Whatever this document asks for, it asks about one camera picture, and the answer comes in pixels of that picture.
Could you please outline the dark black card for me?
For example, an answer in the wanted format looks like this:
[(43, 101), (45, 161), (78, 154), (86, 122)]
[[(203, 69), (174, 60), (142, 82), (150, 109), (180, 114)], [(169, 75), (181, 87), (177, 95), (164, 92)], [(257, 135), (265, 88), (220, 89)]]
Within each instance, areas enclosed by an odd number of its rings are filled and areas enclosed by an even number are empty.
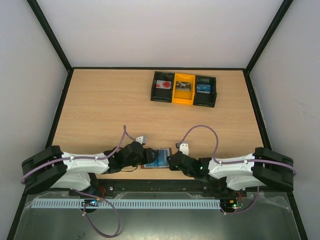
[(177, 81), (175, 84), (175, 89), (178, 91), (191, 91), (191, 83), (186, 81)]

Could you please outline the black bin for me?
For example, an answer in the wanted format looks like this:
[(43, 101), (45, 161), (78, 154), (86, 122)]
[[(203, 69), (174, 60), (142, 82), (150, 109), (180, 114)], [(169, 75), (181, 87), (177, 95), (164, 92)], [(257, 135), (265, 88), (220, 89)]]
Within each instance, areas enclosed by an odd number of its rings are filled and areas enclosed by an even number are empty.
[(155, 71), (151, 85), (150, 100), (172, 102), (175, 74), (172, 72)]
[(193, 105), (214, 108), (217, 99), (217, 80), (212, 76), (195, 76)]

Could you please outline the blue card in bin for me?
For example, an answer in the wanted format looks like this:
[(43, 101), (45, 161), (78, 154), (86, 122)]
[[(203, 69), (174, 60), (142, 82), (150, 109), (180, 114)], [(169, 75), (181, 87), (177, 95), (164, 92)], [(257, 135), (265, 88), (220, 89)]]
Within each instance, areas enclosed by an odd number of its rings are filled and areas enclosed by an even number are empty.
[(211, 85), (209, 84), (197, 84), (196, 85), (197, 93), (210, 94), (211, 93)]

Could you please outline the right black bin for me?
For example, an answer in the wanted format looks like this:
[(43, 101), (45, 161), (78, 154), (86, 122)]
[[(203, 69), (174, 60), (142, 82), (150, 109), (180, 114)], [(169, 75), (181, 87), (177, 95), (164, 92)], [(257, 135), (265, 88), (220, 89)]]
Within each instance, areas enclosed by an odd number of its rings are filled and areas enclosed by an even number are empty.
[(214, 108), (217, 99), (217, 80), (212, 76), (195, 76), (193, 105)]

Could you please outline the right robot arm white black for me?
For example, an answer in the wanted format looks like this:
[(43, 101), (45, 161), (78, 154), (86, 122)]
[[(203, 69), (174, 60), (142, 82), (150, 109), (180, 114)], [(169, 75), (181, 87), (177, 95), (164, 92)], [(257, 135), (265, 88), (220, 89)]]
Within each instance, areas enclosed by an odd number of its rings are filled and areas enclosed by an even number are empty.
[(218, 191), (224, 196), (251, 187), (265, 186), (280, 192), (294, 190), (293, 159), (264, 147), (233, 158), (195, 159), (177, 151), (168, 156), (167, 161), (172, 170), (181, 171), (195, 180), (222, 180), (218, 183)]

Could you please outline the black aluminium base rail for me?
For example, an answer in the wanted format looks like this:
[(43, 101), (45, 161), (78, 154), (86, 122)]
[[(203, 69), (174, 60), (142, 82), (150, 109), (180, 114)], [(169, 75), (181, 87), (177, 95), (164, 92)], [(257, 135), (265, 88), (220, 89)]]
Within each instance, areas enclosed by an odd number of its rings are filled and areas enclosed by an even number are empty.
[(64, 175), (62, 178), (51, 177), (38, 180), (28, 177), (21, 181), (28, 195), (39, 194), (53, 188), (76, 189), (87, 194), (104, 194), (114, 197), (120, 192), (186, 192), (200, 193), (204, 197), (231, 198), (237, 190), (227, 187), (225, 179), (211, 179), (208, 182), (199, 180), (151, 180), (151, 179), (98, 179), (94, 173), (84, 176)]

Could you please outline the controller board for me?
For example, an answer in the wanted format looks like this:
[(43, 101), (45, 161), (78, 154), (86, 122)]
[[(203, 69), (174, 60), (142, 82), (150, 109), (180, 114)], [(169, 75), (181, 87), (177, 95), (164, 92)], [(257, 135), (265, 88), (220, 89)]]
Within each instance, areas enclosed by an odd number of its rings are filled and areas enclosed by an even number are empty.
[(220, 206), (225, 212), (233, 213), (235, 210), (243, 208), (244, 203), (236, 199), (222, 200)]
[(84, 207), (84, 206), (87, 206), (87, 207), (99, 207), (100, 204), (102, 203), (103, 201), (100, 199), (100, 198), (95, 198), (95, 199), (84, 199), (83, 202), (81, 203), (81, 206)]

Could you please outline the black cage frame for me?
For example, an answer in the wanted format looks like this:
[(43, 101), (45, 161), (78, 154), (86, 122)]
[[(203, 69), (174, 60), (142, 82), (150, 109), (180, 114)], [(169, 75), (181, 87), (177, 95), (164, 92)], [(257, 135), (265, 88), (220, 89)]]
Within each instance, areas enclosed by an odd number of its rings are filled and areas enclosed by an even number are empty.
[[(253, 110), (254, 110), (254, 114), (255, 114), (255, 118), (257, 121), (257, 125), (258, 125), (258, 129), (262, 138), (262, 143), (263, 145), (268, 148), (271, 149), (271, 144), (270, 144), (270, 140), (268, 137), (268, 133), (266, 130), (266, 126), (265, 126), (265, 122), (263, 120), (262, 117), (262, 113), (260, 110), (260, 107), (258, 106), (258, 101), (257, 101), (257, 97), (256, 97), (256, 93), (254, 91), (253, 88), (253, 84), (252, 84), (252, 80), (250, 78), (250, 72), (252, 71), (253, 67), (255, 66), (255, 64), (257, 63), (259, 57), (261, 56), (261, 54), (263, 53), (265, 47), (267, 46), (267, 44), (269, 43), (271, 37), (273, 36), (274, 32), (276, 31), (277, 27), (279, 26), (280, 22), (282, 21), (282, 19), (284, 18), (284, 16), (286, 15), (288, 9), (290, 8), (291, 4), (293, 2), (291, 0), (284, 0), (278, 11), (276, 12), (274, 18), (272, 19), (272, 22), (270, 23), (267, 31), (265, 32), (262, 40), (260, 41), (257, 49), (255, 50), (252, 58), (250, 59), (248, 65), (246, 68), (242, 68), (241, 70), (244, 73), (244, 79), (247, 85), (247, 89), (248, 89), (248, 93), (250, 96), (250, 100), (253, 106)], [(71, 64), (69, 63), (61, 45), (59, 44), (59, 41), (57, 40), (52, 28), (50, 27), (50, 24), (48, 23), (45, 14), (43, 13), (43, 11), (41, 10), (41, 7), (39, 6), (38, 2), (36, 0), (29, 0), (28, 4), (30, 6), (30, 8), (32, 9), (34, 15), (36, 16), (38, 22), (40, 23), (42, 29), (44, 30), (45, 34), (47, 35), (51, 45), (53, 46), (54, 50), (56, 51), (58, 57), (60, 58), (62, 64), (64, 65), (65, 69), (67, 70), (67, 77), (65, 80), (65, 84), (63, 86), (63, 90), (62, 90), (62, 94), (58, 103), (58, 107), (57, 110), (55, 112), (55, 116), (52, 122), (52, 126), (48, 135), (48, 139), (46, 142), (46, 147), (48, 147), (49, 145), (52, 144), (53, 139), (54, 139), (54, 135), (56, 133), (56, 129), (58, 126), (58, 122), (62, 113), (62, 108), (63, 105), (65, 103), (65, 99), (67, 96), (67, 92), (71, 83), (71, 77), (73, 75), (74, 72), (74, 67), (71, 66)], [(289, 198), (289, 204), (293, 210), (293, 216), (295, 219), (295, 222), (297, 224), (297, 230), (298, 233), (301, 237), (302, 240), (306, 240), (307, 234), (306, 234), (306, 230), (304, 228), (298, 207), (297, 207), (297, 203), (295, 200), (295, 197), (293, 195), (293, 193), (289, 193), (288, 194), (288, 198)], [(22, 211), (23, 211), (23, 206), (25, 205), (27, 200), (27, 194), (23, 193), (21, 200), (19, 202), (16, 214), (14, 216), (12, 225), (10, 227), (7, 239), (8, 240), (12, 240), (14, 238), (14, 236), (16, 235), (17, 232), (17, 228), (18, 228), (18, 224), (21, 220), (21, 215), (22, 215)]]

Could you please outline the yellow middle bin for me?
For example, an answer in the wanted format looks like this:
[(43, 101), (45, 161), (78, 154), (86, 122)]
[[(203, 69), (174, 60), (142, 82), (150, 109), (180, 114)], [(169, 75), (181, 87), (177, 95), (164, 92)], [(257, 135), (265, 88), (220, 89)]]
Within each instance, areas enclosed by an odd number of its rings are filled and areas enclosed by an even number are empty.
[(175, 73), (172, 103), (193, 105), (196, 76), (194, 74)]

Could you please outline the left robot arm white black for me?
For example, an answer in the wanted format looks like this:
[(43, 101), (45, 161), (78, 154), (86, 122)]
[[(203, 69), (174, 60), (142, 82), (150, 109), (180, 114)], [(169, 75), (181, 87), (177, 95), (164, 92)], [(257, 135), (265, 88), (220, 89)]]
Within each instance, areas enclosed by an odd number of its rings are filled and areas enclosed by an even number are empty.
[(22, 162), (21, 183), (29, 195), (51, 188), (83, 191), (93, 184), (92, 175), (115, 174), (126, 167), (150, 164), (158, 156), (158, 150), (145, 148), (138, 141), (96, 154), (69, 153), (53, 145)]

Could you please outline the red white card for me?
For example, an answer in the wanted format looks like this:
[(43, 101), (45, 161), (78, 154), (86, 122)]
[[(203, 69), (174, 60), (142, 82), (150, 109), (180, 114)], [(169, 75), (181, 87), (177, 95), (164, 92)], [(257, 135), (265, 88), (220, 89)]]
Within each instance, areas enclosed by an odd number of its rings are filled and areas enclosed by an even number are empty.
[(172, 86), (172, 82), (171, 81), (167, 81), (167, 80), (156, 80), (155, 82), (155, 87), (157, 89), (165, 89), (165, 90), (170, 90)]

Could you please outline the right controller board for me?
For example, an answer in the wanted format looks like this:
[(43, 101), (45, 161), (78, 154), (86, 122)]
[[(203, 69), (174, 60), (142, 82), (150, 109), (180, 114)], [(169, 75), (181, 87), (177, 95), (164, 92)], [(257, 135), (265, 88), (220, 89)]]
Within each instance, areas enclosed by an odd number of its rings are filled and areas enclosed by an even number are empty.
[(243, 208), (244, 203), (236, 199), (222, 200), (220, 206), (225, 212), (233, 213), (235, 210)]

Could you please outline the left black bin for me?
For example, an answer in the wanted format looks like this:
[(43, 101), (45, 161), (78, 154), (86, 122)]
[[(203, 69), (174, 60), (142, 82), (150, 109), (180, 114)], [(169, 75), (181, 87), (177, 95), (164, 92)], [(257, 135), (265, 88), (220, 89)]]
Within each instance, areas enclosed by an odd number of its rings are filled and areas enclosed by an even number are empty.
[(172, 102), (175, 74), (172, 72), (155, 71), (151, 85), (150, 100)]

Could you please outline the left controller board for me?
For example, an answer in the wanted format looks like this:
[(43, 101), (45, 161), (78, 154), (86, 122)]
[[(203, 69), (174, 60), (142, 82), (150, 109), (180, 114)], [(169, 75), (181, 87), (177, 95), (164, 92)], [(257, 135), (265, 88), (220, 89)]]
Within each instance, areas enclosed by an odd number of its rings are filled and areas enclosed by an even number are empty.
[(100, 198), (95, 198), (95, 199), (84, 199), (83, 202), (81, 203), (81, 206), (84, 207), (84, 206), (87, 206), (87, 207), (99, 207), (100, 204), (102, 203), (103, 201), (100, 199)]

